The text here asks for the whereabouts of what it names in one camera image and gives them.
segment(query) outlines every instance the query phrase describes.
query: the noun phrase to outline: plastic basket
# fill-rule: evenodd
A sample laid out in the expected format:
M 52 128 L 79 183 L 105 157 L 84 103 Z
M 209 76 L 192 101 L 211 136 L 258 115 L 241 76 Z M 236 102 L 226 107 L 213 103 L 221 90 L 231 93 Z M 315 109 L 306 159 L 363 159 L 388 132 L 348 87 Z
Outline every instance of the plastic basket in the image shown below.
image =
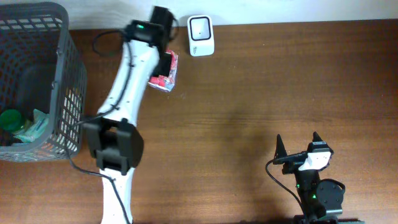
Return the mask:
M 81 147 L 80 120 L 86 69 L 68 31 L 68 13 L 59 4 L 0 6 L 0 112 L 17 109 L 32 119 L 33 109 L 49 114 L 44 133 L 32 143 L 12 146 L 0 129 L 0 159 L 14 162 L 65 159 Z

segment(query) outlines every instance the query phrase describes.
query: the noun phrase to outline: teal plastic package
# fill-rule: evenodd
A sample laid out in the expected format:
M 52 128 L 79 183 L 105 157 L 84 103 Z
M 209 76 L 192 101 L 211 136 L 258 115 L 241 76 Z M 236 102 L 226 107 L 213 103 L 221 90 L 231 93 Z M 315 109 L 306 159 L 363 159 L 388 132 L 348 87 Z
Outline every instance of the teal plastic package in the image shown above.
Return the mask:
M 29 143 L 35 141 L 40 137 L 45 127 L 49 123 L 49 115 L 45 114 L 37 109 L 33 110 L 34 122 L 31 127 L 26 129 L 23 133 L 17 134 L 14 137 L 20 139 L 23 143 Z

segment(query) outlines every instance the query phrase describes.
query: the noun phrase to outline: wooden table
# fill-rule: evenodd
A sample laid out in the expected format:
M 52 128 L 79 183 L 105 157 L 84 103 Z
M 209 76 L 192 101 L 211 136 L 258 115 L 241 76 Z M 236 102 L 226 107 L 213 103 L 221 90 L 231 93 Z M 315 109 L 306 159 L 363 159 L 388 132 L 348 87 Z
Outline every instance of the wooden table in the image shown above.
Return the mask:
M 88 72 L 86 113 L 108 94 L 119 57 L 91 51 L 99 30 L 73 31 Z M 346 185 L 343 218 L 398 221 L 398 21 L 218 26 L 216 50 L 191 57 L 187 30 L 171 93 L 147 89 L 146 141 L 132 185 L 137 223 L 266 222 L 300 214 L 264 166 L 277 134 L 288 153 L 312 132 L 335 151 L 321 178 Z M 86 145 L 77 164 L 96 170 Z M 294 176 L 271 172 L 294 189 Z M 0 162 L 1 223 L 99 223 L 102 185 L 67 161 Z

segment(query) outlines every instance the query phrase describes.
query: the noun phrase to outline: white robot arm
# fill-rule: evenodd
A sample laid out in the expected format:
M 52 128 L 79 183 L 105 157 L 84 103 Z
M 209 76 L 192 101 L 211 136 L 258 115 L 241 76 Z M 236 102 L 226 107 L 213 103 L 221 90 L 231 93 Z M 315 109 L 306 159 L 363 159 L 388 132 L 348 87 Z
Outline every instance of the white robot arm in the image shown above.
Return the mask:
M 99 172 L 111 177 L 118 191 L 117 195 L 112 183 L 103 178 L 101 224 L 126 223 L 127 218 L 128 223 L 132 223 L 132 177 L 144 149 L 144 141 L 136 129 L 137 115 L 149 78 L 159 74 L 160 69 L 170 63 L 168 60 L 171 58 L 165 50 L 173 20 L 166 8 L 155 7 L 149 22 L 132 21 L 124 29 L 123 56 L 118 74 L 98 110 L 98 114 L 104 116 L 83 125 Z

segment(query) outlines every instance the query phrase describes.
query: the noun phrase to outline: green lid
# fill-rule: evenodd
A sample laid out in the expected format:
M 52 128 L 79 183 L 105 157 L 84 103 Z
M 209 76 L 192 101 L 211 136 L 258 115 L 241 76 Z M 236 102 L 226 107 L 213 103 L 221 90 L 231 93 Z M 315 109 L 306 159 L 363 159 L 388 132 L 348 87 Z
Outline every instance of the green lid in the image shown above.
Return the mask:
M 0 128 L 11 133 L 24 128 L 25 118 L 18 110 L 6 110 L 0 115 Z

